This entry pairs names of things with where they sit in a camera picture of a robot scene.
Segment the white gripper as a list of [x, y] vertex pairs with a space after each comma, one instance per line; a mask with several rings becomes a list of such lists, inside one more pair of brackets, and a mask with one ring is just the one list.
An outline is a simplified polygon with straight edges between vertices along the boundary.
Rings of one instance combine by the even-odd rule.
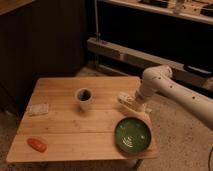
[[137, 112], [149, 112], [147, 101], [139, 97], [129, 97], [130, 107]]

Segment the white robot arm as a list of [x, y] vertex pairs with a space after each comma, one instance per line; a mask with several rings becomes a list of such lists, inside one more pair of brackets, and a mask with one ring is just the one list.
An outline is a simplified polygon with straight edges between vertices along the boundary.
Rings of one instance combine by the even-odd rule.
[[135, 91], [133, 104], [141, 108], [156, 92], [160, 92], [213, 131], [213, 99], [174, 82], [172, 76], [172, 69], [168, 65], [146, 68], [142, 73], [142, 82]]

